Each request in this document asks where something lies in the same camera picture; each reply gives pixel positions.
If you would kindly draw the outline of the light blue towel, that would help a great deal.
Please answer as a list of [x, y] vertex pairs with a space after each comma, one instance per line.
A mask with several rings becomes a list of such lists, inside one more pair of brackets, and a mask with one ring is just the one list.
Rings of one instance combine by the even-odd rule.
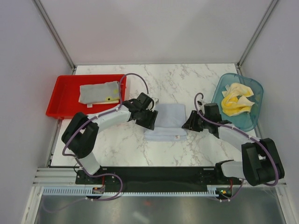
[[158, 104], [158, 115], [154, 130], [144, 131], [144, 140], [153, 142], [180, 142], [187, 140], [187, 132], [182, 128], [186, 122], [184, 104]]

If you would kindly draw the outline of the grey towel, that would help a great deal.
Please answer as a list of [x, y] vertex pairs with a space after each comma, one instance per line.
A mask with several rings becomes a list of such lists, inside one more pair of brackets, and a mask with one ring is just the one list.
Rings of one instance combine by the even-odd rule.
[[85, 105], [120, 99], [119, 82], [81, 85], [78, 102]]

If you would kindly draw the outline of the yellow green patterned towel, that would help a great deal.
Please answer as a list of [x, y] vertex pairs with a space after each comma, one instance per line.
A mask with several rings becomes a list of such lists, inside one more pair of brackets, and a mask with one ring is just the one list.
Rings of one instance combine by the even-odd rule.
[[111, 101], [105, 101], [105, 102], [99, 102], [99, 103], [94, 103], [95, 105], [109, 105], [109, 104], [118, 104], [120, 102], [119, 99], [117, 100], [111, 100]]

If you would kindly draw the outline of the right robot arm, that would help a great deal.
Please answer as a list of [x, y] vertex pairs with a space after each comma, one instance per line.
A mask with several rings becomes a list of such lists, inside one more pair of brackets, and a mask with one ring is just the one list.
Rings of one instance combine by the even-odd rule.
[[216, 103], [205, 104], [199, 111], [193, 110], [182, 128], [195, 132], [206, 129], [241, 152], [241, 161], [216, 163], [213, 175], [219, 184], [225, 184], [233, 177], [246, 180], [251, 186], [275, 186], [285, 176], [275, 142], [270, 138], [252, 137], [228, 120], [223, 120]]

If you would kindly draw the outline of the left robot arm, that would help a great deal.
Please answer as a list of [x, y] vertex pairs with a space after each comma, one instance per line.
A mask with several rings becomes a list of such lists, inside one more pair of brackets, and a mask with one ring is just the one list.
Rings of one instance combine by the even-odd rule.
[[93, 153], [98, 134], [130, 121], [154, 130], [158, 115], [155, 105], [156, 101], [142, 92], [137, 98], [121, 101], [117, 106], [96, 114], [76, 113], [62, 135], [61, 140], [65, 144], [62, 155], [73, 157], [86, 172], [86, 179], [90, 183], [99, 183], [102, 172]]

